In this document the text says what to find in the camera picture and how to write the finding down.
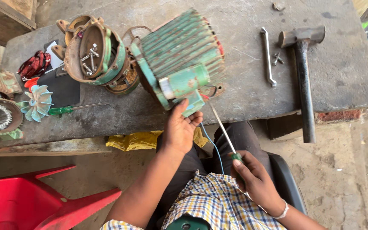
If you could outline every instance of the white paper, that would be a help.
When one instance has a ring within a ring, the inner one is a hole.
[[[52,69],[49,70],[49,71],[46,71],[45,73],[48,73],[52,70],[55,70],[56,68],[58,68],[59,66],[63,65],[63,60],[60,60],[58,58],[58,56],[56,56],[56,54],[52,51],[51,47],[56,45],[56,41],[52,42],[48,48],[46,48],[46,53],[50,54],[51,55],[51,66],[52,66]]]

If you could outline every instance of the screwdriver shaft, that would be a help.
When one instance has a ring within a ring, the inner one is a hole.
[[[81,109],[81,108],[88,108],[88,107],[94,107],[94,106],[101,106],[101,105],[108,105],[109,102],[102,102],[102,103],[97,103],[97,104],[92,104],[92,105],[87,105],[87,106],[79,106],[79,107],[73,107],[71,108],[72,110],[76,110],[76,109]]]
[[[233,152],[233,153],[236,153],[235,148],[234,148],[234,146],[232,145],[231,140],[229,139],[229,136],[228,136],[228,134],[227,134],[227,131],[225,130],[224,126],[222,125],[222,122],[221,122],[220,118],[218,117],[217,111],[215,111],[215,108],[214,108],[214,106],[213,106],[211,103],[210,103],[210,105],[211,105],[211,108],[212,108],[212,112],[214,113],[215,117],[216,117],[216,118],[217,118],[217,120],[218,120],[218,123],[220,123],[220,127],[221,127],[221,129],[222,129],[222,132],[224,133],[225,137],[227,138],[227,141],[228,141],[228,143],[229,143],[229,146],[230,146],[230,147],[231,147],[231,149],[232,149],[232,152]]]

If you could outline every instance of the checkered shirt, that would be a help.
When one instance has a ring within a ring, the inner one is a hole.
[[[202,176],[197,171],[194,179],[187,183],[168,211],[161,229],[165,230],[169,224],[185,214],[206,220],[213,230],[286,229],[255,204],[248,193],[243,193],[235,179],[222,174],[210,173]],[[101,228],[116,229],[141,228],[115,220],[106,222]]]

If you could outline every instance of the screwdriver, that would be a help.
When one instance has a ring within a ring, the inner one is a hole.
[[[231,150],[232,150],[232,152],[233,152],[233,154],[231,155],[231,158],[232,158],[233,160],[237,159],[237,160],[239,160],[242,164],[244,164],[244,162],[242,161],[242,156],[241,156],[241,154],[239,154],[239,153],[237,153],[237,152],[235,151],[235,148],[234,148],[234,146],[232,145],[232,142],[231,142],[231,140],[230,140],[230,138],[229,138],[229,136],[228,136],[228,134],[227,134],[227,131],[225,130],[224,126],[222,125],[222,122],[221,122],[220,118],[218,117],[217,111],[215,111],[215,108],[214,108],[214,106],[212,105],[212,103],[209,103],[209,104],[210,104],[210,106],[211,106],[211,108],[212,108],[212,112],[214,113],[215,117],[216,117],[216,118],[217,118],[217,120],[218,120],[218,123],[220,124],[220,127],[221,127],[221,129],[222,129],[222,133],[223,133],[223,134],[224,134],[224,136],[227,138],[228,144],[229,144],[229,146],[231,147]],[[243,183],[245,184],[245,180],[241,177],[241,175],[238,175],[238,176],[240,177],[240,179],[241,179],[241,180],[243,181]]]
[[[48,113],[50,115],[57,115],[57,114],[63,114],[63,113],[70,113],[70,112],[73,112],[76,109],[88,108],[88,107],[94,107],[94,106],[101,106],[101,105],[108,105],[108,104],[109,104],[109,102],[102,102],[102,103],[86,105],[86,106],[79,106],[79,107],[67,106],[67,107],[60,107],[60,108],[51,108],[51,109],[49,109]]]

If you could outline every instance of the workbench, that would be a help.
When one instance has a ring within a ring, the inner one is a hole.
[[[225,51],[226,92],[212,100],[223,122],[273,118],[300,109],[295,57],[292,48],[277,45],[281,31],[296,27],[326,26],[321,44],[309,47],[308,62],[315,112],[345,111],[368,107],[368,41],[351,0],[289,0],[282,12],[272,1],[117,1],[85,14],[102,16],[105,24],[120,36],[130,27],[150,28],[170,20],[188,8],[195,8],[210,22]],[[270,52],[281,52],[284,65],[272,68],[278,82],[267,81],[264,37],[269,32]],[[3,70],[18,67],[49,41],[63,34],[56,25],[37,29],[10,40],[5,49]],[[21,95],[16,100],[29,100]],[[24,119],[24,138],[0,142],[0,147],[45,143],[66,139],[162,130],[168,112],[164,111],[139,85],[127,95],[114,95],[104,87],[80,84],[80,105],[110,102],[108,106],[50,115],[39,122]],[[204,124],[217,123],[206,105]]]

